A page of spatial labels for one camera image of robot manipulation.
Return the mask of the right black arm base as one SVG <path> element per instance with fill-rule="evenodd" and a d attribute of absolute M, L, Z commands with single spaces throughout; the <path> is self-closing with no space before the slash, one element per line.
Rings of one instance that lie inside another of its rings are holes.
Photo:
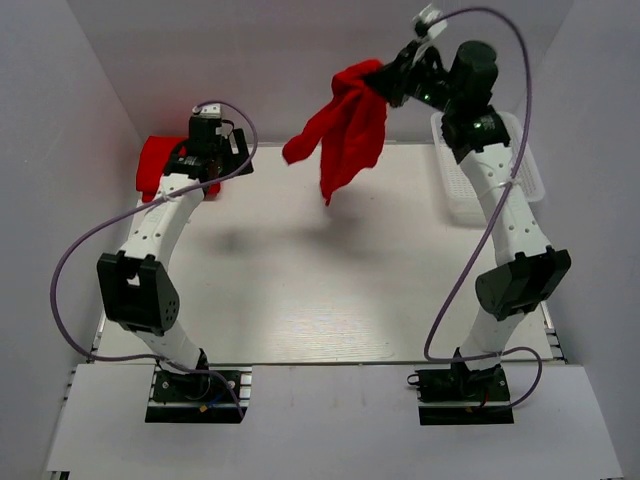
<path fill-rule="evenodd" d="M 407 384 L 417 391 L 422 426 L 509 425 L 514 422 L 505 372 L 497 359 L 479 369 L 473 362 L 414 371 Z"/>

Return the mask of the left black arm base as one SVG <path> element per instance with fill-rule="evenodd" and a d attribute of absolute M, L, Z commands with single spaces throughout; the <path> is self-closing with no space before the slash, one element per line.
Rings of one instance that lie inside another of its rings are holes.
<path fill-rule="evenodd" d="M 180 375 L 156 366 L 145 413 L 147 424 L 240 424 L 252 386 L 250 367 L 215 375 Z"/>

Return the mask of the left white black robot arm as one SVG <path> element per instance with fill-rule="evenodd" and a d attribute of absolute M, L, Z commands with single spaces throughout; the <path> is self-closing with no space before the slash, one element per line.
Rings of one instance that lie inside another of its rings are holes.
<path fill-rule="evenodd" d="M 242 167 L 251 172 L 242 130 L 224 133 L 220 107 L 196 109 L 188 136 L 168 148 L 151 180 L 142 182 L 148 210 L 141 223 L 114 254 L 104 253 L 97 272 L 106 317 L 141 339 L 178 374 L 177 387 L 199 399 L 211 387 L 205 354 L 180 324 L 180 298 L 169 274 L 170 257 L 194 210 L 215 181 Z"/>

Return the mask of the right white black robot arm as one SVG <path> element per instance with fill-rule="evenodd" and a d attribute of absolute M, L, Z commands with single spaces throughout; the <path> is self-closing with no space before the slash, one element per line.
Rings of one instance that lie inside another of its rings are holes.
<path fill-rule="evenodd" d="M 441 112 L 442 137 L 486 219 L 479 245 L 433 323 L 438 327 L 443 321 L 483 247 L 491 243 L 496 265 L 475 281 L 479 308 L 471 330 L 449 358 L 424 353 L 433 364 L 464 364 L 451 374 L 451 384 L 466 399 L 486 389 L 485 371 L 511 354 L 513 333 L 550 297 L 571 266 L 569 252 L 554 248 L 543 233 L 517 181 L 526 142 L 512 141 L 502 115 L 491 104 L 497 76 L 497 54 L 484 42 L 461 44 L 446 68 L 436 47 L 412 41 L 392 62 L 365 78 L 392 107 L 413 98 Z"/>

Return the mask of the folded red t shirt stack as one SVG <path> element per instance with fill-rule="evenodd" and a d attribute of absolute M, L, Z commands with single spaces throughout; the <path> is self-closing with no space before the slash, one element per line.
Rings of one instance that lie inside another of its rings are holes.
<path fill-rule="evenodd" d="M 143 203 L 154 199 L 169 156 L 183 140 L 183 136 L 149 136 L 144 142 L 135 180 L 136 190 L 141 194 Z"/>

